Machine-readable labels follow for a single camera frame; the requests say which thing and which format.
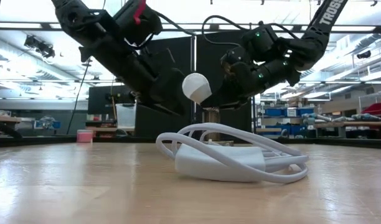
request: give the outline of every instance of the fluorescent light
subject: fluorescent light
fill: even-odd
[[[337,81],[330,81],[326,82],[326,84],[361,84],[361,82],[337,82]]]
[[[381,72],[371,73],[365,77],[362,77],[360,80],[361,81],[369,81],[369,80],[375,80],[377,78],[381,78]]]
[[[73,98],[33,98],[33,97],[0,97],[0,100],[71,100],[75,101],[76,97]],[[78,98],[78,100],[88,100],[88,98]]]
[[[284,92],[282,89],[287,87],[287,86],[289,86],[289,83],[279,83],[279,84],[265,90],[263,92],[263,94]]]
[[[256,99],[256,101],[277,101],[276,99]]]
[[[304,98],[315,98],[315,97],[319,97],[319,96],[325,95],[326,93],[327,92],[310,93],[310,94],[305,95]]]
[[[80,83],[81,80],[31,80],[31,79],[0,79],[0,82],[38,82],[38,83]],[[116,82],[116,80],[84,80],[84,83],[117,83],[124,85],[124,83]]]
[[[381,84],[381,81],[365,82],[365,84]]]
[[[351,86],[341,87],[341,88],[338,88],[338,89],[336,89],[336,90],[331,91],[330,93],[339,93],[339,92],[344,91],[344,90],[346,90],[346,89],[348,89],[348,88],[350,88],[350,87],[351,87]]]
[[[36,23],[11,23],[0,22],[0,28],[18,28],[18,29],[41,29],[41,24]]]
[[[123,86],[123,83],[97,83],[96,86]]]
[[[60,26],[60,24],[49,24],[51,26],[51,28],[53,29],[61,29],[62,27]]]
[[[300,81],[300,84],[320,84],[321,81]]]
[[[332,31],[373,31],[375,26],[334,26]]]
[[[250,26],[246,26],[246,25],[241,25],[241,27],[245,29],[250,29]],[[220,25],[220,30],[233,30],[233,29],[236,29],[236,27],[234,27],[233,25]]]
[[[299,92],[299,93],[288,93],[288,94],[285,94],[285,95],[281,96],[281,98],[282,99],[287,99],[287,98],[299,96],[301,94],[302,94],[302,92]]]

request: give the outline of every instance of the workbench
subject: workbench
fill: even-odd
[[[346,138],[346,127],[369,127],[371,129],[378,129],[381,133],[381,121],[343,121],[343,122],[328,122],[314,124],[316,130],[316,137],[320,138],[322,129],[324,128],[337,128],[339,137]]]

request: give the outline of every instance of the red object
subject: red object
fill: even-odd
[[[134,14],[134,20],[136,25],[140,25],[141,19],[139,18],[142,12],[146,9],[146,0],[142,0]]]
[[[362,113],[368,113],[371,115],[381,117],[381,103],[374,103],[370,107],[362,111]]]
[[[90,130],[78,130],[77,131],[77,142],[92,143],[93,131]]]

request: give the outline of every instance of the black wire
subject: black wire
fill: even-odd
[[[184,33],[188,34],[188,35],[196,35],[195,33],[189,31],[189,30],[185,30],[184,28],[180,27],[178,24],[176,24],[174,21],[170,20],[167,16],[161,14],[160,12],[157,12],[155,11],[156,14],[163,18],[165,21],[167,21],[168,23],[170,23],[171,25],[173,25],[174,27],[176,27],[177,29],[183,31]]]
[[[225,18],[224,16],[219,16],[219,15],[213,15],[213,16],[209,16],[207,17],[204,22],[203,22],[203,25],[202,25],[202,36],[203,38],[210,44],[215,44],[215,45],[234,45],[234,46],[237,46],[237,47],[240,47],[239,44],[236,44],[236,43],[231,43],[231,42],[214,42],[214,41],[211,41],[207,38],[207,36],[204,34],[204,26],[206,25],[206,23],[213,19],[213,18],[218,18],[218,19],[222,19],[223,21],[225,22],[228,22],[229,24],[233,25],[234,27],[240,29],[240,30],[248,30],[244,27],[241,27],[240,25],[236,24],[235,22]]]
[[[291,32],[289,29],[287,29],[286,27],[282,26],[281,24],[270,23],[270,24],[266,24],[266,25],[279,27],[280,29],[283,29],[284,31],[286,31],[292,38],[294,38],[294,39],[299,39],[299,38],[296,36],[296,34],[294,34],[293,32]]]
[[[73,109],[73,112],[72,112],[72,117],[70,118],[70,122],[68,123],[66,135],[68,135],[68,133],[70,131],[70,127],[71,127],[72,122],[73,122],[74,114],[76,113],[76,109],[77,109],[78,97],[80,96],[81,87],[83,86],[84,79],[85,79],[85,76],[87,75],[87,71],[88,71],[89,66],[90,66],[90,59],[88,59],[87,66],[85,67],[85,72],[84,72],[83,80],[81,80],[80,88],[78,89],[78,93],[77,93],[77,97],[76,97],[76,102],[74,104],[74,109]]]

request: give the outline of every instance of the cable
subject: cable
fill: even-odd
[[[161,14],[160,12],[157,12],[157,11],[155,11],[155,12],[159,17],[163,18],[165,21],[167,21],[168,23],[170,23],[171,25],[173,25],[174,27],[176,27],[180,31],[183,31],[184,33],[186,33],[188,35],[196,35],[195,33],[191,32],[189,30],[185,30],[184,28],[180,27],[178,24],[176,24],[174,21],[170,20],[167,16]]]
[[[213,19],[213,18],[222,19],[223,21],[228,22],[229,24],[235,26],[236,28],[238,28],[238,29],[240,29],[240,30],[248,30],[248,29],[246,29],[246,28],[244,28],[244,27],[241,27],[240,25],[234,23],[233,21],[231,21],[231,20],[225,18],[224,16],[213,15],[213,16],[209,16],[209,17],[207,17],[207,18],[204,20],[203,24],[202,24],[202,36],[203,36],[203,38],[204,38],[208,43],[210,43],[210,44],[215,44],[215,45],[234,45],[234,46],[240,47],[240,44],[231,43],[231,42],[214,42],[214,41],[211,41],[211,40],[209,40],[209,39],[207,38],[207,36],[204,34],[204,26],[206,25],[206,23],[207,23],[209,20],[211,20],[211,19]]]
[[[115,116],[115,120],[117,121],[117,115],[116,115],[116,104],[115,104],[115,98],[113,97],[113,84],[115,80],[113,79],[111,81],[111,86],[110,86],[110,97],[111,97],[111,104],[113,105],[113,115]]]
[[[81,87],[83,86],[83,83],[84,83],[84,80],[85,80],[85,76],[87,75],[87,71],[88,71],[89,66],[90,66],[90,59],[88,59],[87,66],[85,67],[85,71],[84,71],[84,76],[83,76],[83,79],[81,80],[80,88],[78,89],[78,93],[77,93],[77,97],[76,97],[76,102],[74,103],[74,109],[73,109],[73,112],[72,112],[72,117],[70,118],[70,122],[68,123],[66,135],[68,135],[68,133],[70,131],[70,127],[71,127],[72,122],[73,122],[74,114],[75,114],[76,109],[77,109],[78,97],[80,96]]]
[[[297,37],[293,32],[291,32],[289,29],[287,29],[286,27],[282,26],[281,24],[269,23],[269,24],[265,24],[265,25],[279,27],[280,29],[283,29],[284,31],[286,31],[292,38],[299,39],[299,37]]]
[[[262,148],[262,153],[265,160],[265,171],[255,169],[249,165],[242,164],[241,162],[232,159],[231,157],[216,151],[208,144],[204,144],[201,141],[193,139],[191,134],[194,131],[206,130],[208,132],[220,132],[223,134],[229,134],[235,136],[244,141],[252,143],[254,146]],[[169,150],[162,142],[172,141],[171,150]],[[246,131],[237,130],[229,126],[225,126],[217,123],[203,123],[193,124],[180,130],[178,133],[163,133],[156,139],[157,148],[171,159],[176,159],[178,153],[177,142],[181,142],[186,146],[193,147],[194,149],[202,152],[203,154],[210,156],[211,158],[221,162],[222,164],[230,167],[233,171],[244,174],[248,178],[259,181],[265,180],[269,182],[288,184],[296,182],[307,176],[308,168],[305,162],[308,160],[308,156],[302,155],[299,151],[291,149],[280,143],[277,143],[271,139],[264,138],[262,136],[248,133]],[[300,167],[301,171],[291,175],[279,175],[273,174],[273,172],[279,171],[289,167],[291,164],[296,164]]]

